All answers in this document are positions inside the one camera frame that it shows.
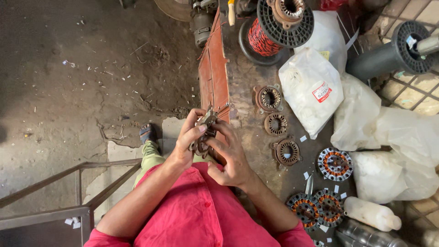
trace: wooden workbench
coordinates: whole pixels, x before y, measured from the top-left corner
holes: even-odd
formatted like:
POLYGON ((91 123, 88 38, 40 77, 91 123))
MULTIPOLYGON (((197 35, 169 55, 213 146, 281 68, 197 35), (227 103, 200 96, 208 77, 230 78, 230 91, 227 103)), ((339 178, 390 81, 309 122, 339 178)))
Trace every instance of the wooden workbench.
MULTIPOLYGON (((221 119, 228 121, 239 130, 250 166, 283 202, 286 202, 291 195, 305 191, 305 172, 310 175, 314 173, 314 193, 324 188, 334 190, 335 185, 339 185, 339 194, 346 192, 347 196, 356 196, 353 176, 343 182, 335 182, 324 179, 316 169, 318 154, 323 149, 332 147, 330 138, 333 133, 333 120, 327 122, 316 140, 311 140, 284 100, 282 102, 284 110, 281 113, 288 120, 287 134, 295 137, 303 160, 285 171, 279 170, 270 144, 278 142, 286 135, 278 138, 266 132, 264 120, 268 113, 263 115, 258 113, 253 87, 280 84, 277 72, 290 57, 290 51, 288 49, 281 51, 284 56, 277 65, 269 67, 254 65, 244 56, 238 43, 239 28, 245 19, 237 19, 235 26, 230 27, 227 20, 227 0, 219 0, 219 3, 211 37, 199 65, 202 108, 206 109, 212 104, 215 110, 220 111, 221 119), (304 135, 307 136, 307 140, 300 142, 299 139, 304 135)), ((245 201, 245 195, 239 197, 241 201, 245 201)), ((333 232, 334 228, 329 229, 327 233, 318 229, 310 235, 311 238, 324 242, 325 246, 340 246, 333 232), (326 243, 327 238, 332 238, 333 242, 326 243)))

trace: red label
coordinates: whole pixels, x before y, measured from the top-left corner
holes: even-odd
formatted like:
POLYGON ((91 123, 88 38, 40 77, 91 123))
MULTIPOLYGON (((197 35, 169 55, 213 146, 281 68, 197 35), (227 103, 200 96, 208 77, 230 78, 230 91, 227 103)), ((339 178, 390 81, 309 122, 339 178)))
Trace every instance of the red label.
POLYGON ((318 89, 313 91, 313 95, 316 97, 319 103, 322 103, 326 98, 328 98, 331 92, 332 89, 329 88, 329 85, 326 82, 323 82, 318 89))

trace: hand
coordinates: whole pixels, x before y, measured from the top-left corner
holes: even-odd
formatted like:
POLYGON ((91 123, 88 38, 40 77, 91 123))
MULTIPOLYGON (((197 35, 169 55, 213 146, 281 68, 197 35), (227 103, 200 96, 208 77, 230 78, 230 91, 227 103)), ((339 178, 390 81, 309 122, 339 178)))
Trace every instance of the hand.
POLYGON ((249 184, 259 178, 248 165, 238 134, 230 124, 219 119, 212 128, 226 137, 228 146, 213 137, 207 137, 204 142, 223 156, 227 164, 220 171, 215 163, 209 162, 208 174, 220 185, 235 186, 246 192, 249 184))
POLYGON ((198 118, 205 114, 206 110, 203 109, 191 110, 181 128, 175 148, 166 159, 165 164, 171 164, 176 168, 183 169, 183 171, 191 167, 194 153, 187 148, 192 141, 200 138, 206 132, 207 126, 205 124, 195 127, 198 118))

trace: shirt sleeve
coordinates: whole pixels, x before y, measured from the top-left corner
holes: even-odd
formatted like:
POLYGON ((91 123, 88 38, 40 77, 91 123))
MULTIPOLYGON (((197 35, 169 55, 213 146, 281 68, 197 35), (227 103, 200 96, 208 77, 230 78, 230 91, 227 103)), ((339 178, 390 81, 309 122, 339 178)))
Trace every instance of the shirt sleeve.
POLYGON ((276 240, 282 247, 314 247, 313 240, 305 232, 300 221, 295 228, 277 236, 276 240))
POLYGON ((104 246, 131 247, 131 244, 126 238, 110 236, 93 229, 90 234, 90 239, 84 244, 84 247, 104 246))

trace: green pants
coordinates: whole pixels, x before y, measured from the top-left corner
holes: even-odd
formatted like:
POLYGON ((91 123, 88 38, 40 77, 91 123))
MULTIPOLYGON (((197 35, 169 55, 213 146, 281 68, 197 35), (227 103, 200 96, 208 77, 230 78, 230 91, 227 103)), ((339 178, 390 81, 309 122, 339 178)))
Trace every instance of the green pants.
MULTIPOLYGON (((149 169, 151 169, 153 166, 165 162, 166 159, 163 158, 163 156, 161 156, 158 153, 157 148, 158 148, 157 143, 150 140, 146 141, 145 144, 143 145, 143 149, 142 149, 143 159, 142 159, 142 166, 140 167, 141 171, 140 174, 136 177, 134 186, 136 186, 136 184, 140 181, 140 179, 143 178, 143 176, 149 169)), ((201 156, 194 155, 194 161, 193 161, 194 163, 208 162, 208 161, 213 161, 216 163, 216 161, 210 155, 207 155, 205 159, 201 158, 201 156)))

